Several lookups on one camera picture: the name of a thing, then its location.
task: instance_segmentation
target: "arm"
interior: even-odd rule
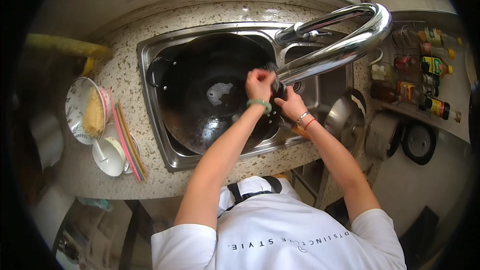
[[[245,88],[250,99],[270,100],[275,73],[250,71]],[[187,184],[174,225],[200,224],[217,228],[220,188],[232,171],[243,147],[265,111],[252,104],[203,155]]]
[[[286,94],[286,101],[275,98],[275,103],[288,117],[297,121],[307,108],[291,86],[287,87]],[[303,117],[300,126],[304,128],[312,119],[314,119],[312,115]],[[325,166],[342,189],[350,222],[353,223],[365,211],[379,209],[377,198],[350,152],[317,121],[312,121],[305,132],[317,146]]]

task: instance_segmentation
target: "black wok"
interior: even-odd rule
[[[248,37],[212,33],[190,41],[172,59],[155,58],[147,81],[156,87],[170,134],[190,151],[204,154],[246,110],[247,73],[267,63],[275,63],[275,58]],[[158,83],[152,81],[153,74]],[[278,129],[281,109],[275,97],[284,98],[283,90],[273,90],[272,112],[260,118],[244,152]]]

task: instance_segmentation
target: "faucet spout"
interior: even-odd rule
[[[377,47],[390,33],[392,15],[377,3],[359,3],[338,9],[307,23],[298,22],[275,35],[275,41],[285,46],[305,40],[310,32],[352,18],[369,16],[370,20],[345,38],[297,58],[278,68],[278,79],[285,85],[326,73],[363,57]]]

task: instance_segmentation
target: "sink basin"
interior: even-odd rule
[[[208,33],[229,32],[254,40],[281,66],[346,36],[343,33],[322,29],[322,32],[331,32],[332,35],[321,38],[317,42],[295,42],[286,47],[281,47],[274,42],[274,36],[278,31],[289,26],[291,24],[278,22],[213,24],[165,33],[138,44],[137,54],[143,85],[143,96],[153,134],[168,171],[193,169],[198,164],[201,155],[183,147],[165,128],[162,121],[162,111],[159,108],[157,90],[147,84],[146,74],[150,62],[157,56],[173,58],[184,45],[199,36]],[[347,65],[297,82],[293,85],[293,88],[296,93],[302,96],[308,110],[323,124],[330,107],[347,88],[352,87],[352,84],[352,67]],[[278,129],[273,135],[267,136],[259,145],[240,155],[240,159],[268,153],[305,140],[305,138],[290,131]]]

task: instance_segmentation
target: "silver bracelet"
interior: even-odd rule
[[[311,115],[309,111],[304,112],[297,120],[297,124],[300,125],[300,120],[302,120],[303,117]]]

